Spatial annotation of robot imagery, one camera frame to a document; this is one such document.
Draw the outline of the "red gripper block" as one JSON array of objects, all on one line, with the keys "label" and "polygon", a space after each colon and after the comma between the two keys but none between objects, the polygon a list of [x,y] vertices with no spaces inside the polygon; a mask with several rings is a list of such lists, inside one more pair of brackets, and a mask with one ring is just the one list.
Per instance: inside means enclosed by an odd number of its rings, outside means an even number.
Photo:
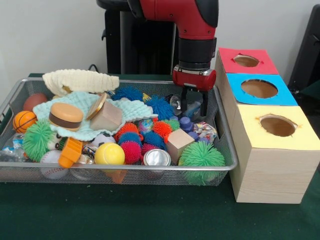
[{"label": "red gripper block", "polygon": [[188,107],[187,87],[196,88],[201,91],[202,94],[200,115],[205,117],[207,115],[208,108],[208,92],[213,88],[216,82],[216,76],[217,73],[212,68],[193,71],[182,69],[179,65],[176,65],[172,71],[172,79],[177,86],[183,87],[180,96],[181,110],[187,110]]}]

